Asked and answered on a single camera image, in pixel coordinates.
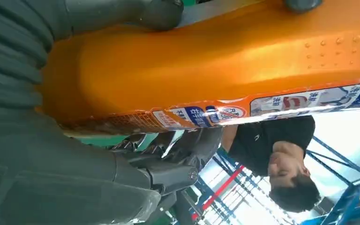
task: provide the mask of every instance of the cartoon image on label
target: cartoon image on label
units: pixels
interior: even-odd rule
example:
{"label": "cartoon image on label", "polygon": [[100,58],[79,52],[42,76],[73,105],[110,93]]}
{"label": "cartoon image on label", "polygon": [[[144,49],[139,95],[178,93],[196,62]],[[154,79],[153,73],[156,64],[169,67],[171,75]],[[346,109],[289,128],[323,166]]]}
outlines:
{"label": "cartoon image on label", "polygon": [[360,107],[360,84],[263,97],[250,103],[251,116],[270,114],[269,119],[357,107]]}

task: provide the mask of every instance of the logo on label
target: logo on label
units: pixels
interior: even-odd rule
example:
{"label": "logo on label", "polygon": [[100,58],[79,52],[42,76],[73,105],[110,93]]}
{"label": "logo on label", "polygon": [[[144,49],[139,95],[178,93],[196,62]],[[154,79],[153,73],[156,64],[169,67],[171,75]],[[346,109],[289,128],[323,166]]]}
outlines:
{"label": "logo on label", "polygon": [[244,117],[245,109],[239,106],[226,106],[218,109],[218,117],[220,120],[232,120]]}

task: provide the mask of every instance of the person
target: person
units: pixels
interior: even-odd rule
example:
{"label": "person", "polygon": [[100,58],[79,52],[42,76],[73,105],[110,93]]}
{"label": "person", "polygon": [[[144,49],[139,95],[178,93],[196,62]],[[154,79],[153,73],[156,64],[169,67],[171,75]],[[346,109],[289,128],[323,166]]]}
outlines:
{"label": "person", "polygon": [[291,212],[311,210],[320,200],[304,165],[315,130],[312,116],[228,126],[222,147],[255,175],[269,176],[270,197]]}

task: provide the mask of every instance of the blue metal frame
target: blue metal frame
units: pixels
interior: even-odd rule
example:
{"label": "blue metal frame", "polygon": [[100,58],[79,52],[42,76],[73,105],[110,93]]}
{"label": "blue metal frame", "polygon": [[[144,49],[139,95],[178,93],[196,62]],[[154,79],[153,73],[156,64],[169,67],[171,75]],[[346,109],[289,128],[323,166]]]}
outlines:
{"label": "blue metal frame", "polygon": [[322,140],[320,140],[317,137],[313,137],[313,139],[318,142],[320,145],[325,147],[327,150],[329,150],[331,153],[333,153],[335,156],[339,157],[343,162],[324,156],[322,154],[313,152],[313,151],[307,151],[307,154],[313,158],[315,161],[317,161],[319,164],[324,166],[327,170],[331,171],[335,176],[337,176],[339,179],[341,179],[344,183],[348,185],[348,188],[346,191],[342,194],[339,201],[336,203],[336,205],[332,208],[329,214],[319,217],[313,220],[308,220],[302,223],[302,225],[345,225],[346,222],[354,218],[355,212],[356,212],[356,206],[360,202],[360,184],[354,185],[352,182],[347,180],[345,177],[340,175],[338,172],[334,171],[332,168],[330,168],[328,165],[326,165],[324,162],[322,162],[320,159],[316,157],[321,156],[323,158],[329,159],[331,161],[337,162],[341,165],[350,167],[358,172],[360,172],[360,167],[353,163],[351,160],[347,159],[337,151],[335,151],[333,148],[325,144]]}

